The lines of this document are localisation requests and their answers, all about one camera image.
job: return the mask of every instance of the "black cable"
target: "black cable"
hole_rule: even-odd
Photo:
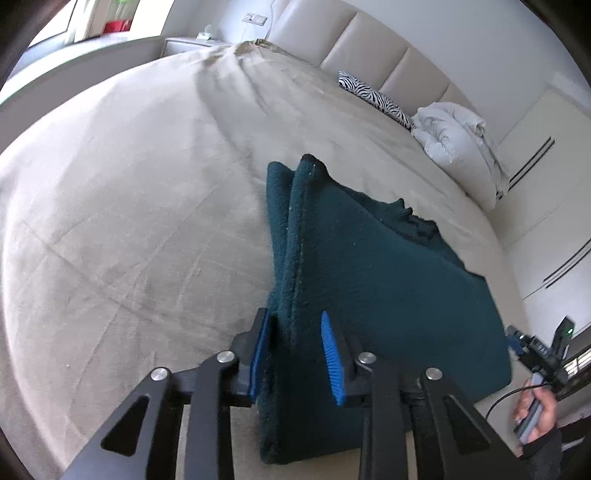
[[[542,383],[540,385],[530,385],[529,387],[521,387],[521,388],[516,388],[515,390],[511,390],[509,393],[506,393],[501,398],[495,400],[495,402],[488,409],[488,412],[486,412],[486,416],[484,417],[484,419],[488,420],[488,416],[491,414],[492,409],[495,408],[501,401],[503,401],[507,397],[510,397],[511,395],[519,393],[519,392],[523,392],[525,390],[533,390],[534,388],[546,387],[547,385],[550,385],[550,384],[549,383]]]

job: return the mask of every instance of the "human hand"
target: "human hand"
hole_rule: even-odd
[[[525,382],[526,387],[529,387],[530,385],[531,383],[529,380]],[[537,398],[540,401],[543,410],[538,424],[531,431],[530,437],[527,439],[526,443],[531,443],[534,440],[537,440],[552,430],[556,425],[556,397],[546,387],[533,388],[532,390],[524,390],[521,392],[521,396],[515,407],[515,412],[513,413],[515,421],[521,421],[527,417],[528,409],[534,401],[534,398]]]

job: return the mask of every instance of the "metal screw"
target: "metal screw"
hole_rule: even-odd
[[[429,380],[441,380],[441,378],[443,376],[443,374],[441,373],[441,370],[439,370],[438,368],[435,368],[435,367],[427,368],[425,375],[427,376],[427,378]]]
[[[221,364],[227,364],[236,358],[236,354],[230,350],[224,350],[219,352],[216,358]]]
[[[376,357],[372,352],[361,352],[359,354],[359,362],[364,365],[371,365],[373,364],[378,357]]]
[[[154,368],[152,373],[150,373],[150,377],[154,381],[164,380],[168,376],[168,370],[162,367]]]

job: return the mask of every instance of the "red object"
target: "red object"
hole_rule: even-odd
[[[128,32],[131,28],[132,20],[113,20],[107,22],[103,29],[103,33]]]

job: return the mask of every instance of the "wall outlet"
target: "wall outlet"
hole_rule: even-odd
[[[263,17],[262,15],[247,13],[246,15],[244,15],[244,18],[242,19],[242,21],[262,27],[265,24],[265,22],[267,21],[267,18]]]

